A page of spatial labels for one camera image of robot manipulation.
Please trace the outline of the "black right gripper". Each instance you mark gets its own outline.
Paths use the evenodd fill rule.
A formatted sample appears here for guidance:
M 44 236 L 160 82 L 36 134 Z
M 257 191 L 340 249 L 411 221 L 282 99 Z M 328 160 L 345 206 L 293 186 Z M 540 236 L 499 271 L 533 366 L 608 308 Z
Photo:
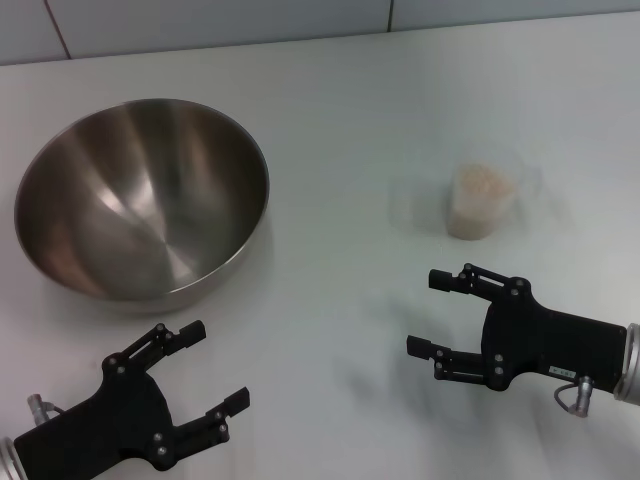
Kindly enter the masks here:
M 626 329 L 548 309 L 533 297 L 529 281 L 465 263 L 451 272 L 432 269 L 428 286 L 490 302 L 481 354 L 452 350 L 409 335 L 409 356 L 432 360 L 436 380 L 486 385 L 504 391 L 524 373 L 572 383 L 582 377 L 611 393 L 622 376 Z

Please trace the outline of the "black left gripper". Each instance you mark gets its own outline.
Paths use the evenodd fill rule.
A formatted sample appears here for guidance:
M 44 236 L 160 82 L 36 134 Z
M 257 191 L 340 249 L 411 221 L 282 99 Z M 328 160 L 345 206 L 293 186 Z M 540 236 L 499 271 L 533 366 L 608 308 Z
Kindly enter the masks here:
M 17 437 L 29 479 L 93 479 L 132 458 L 158 471 L 230 439 L 227 419 L 250 406 L 243 387 L 204 416 L 177 426 L 156 382 L 145 373 L 206 338 L 202 321 L 177 333 L 157 324 L 103 361 L 103 381 L 89 399 Z

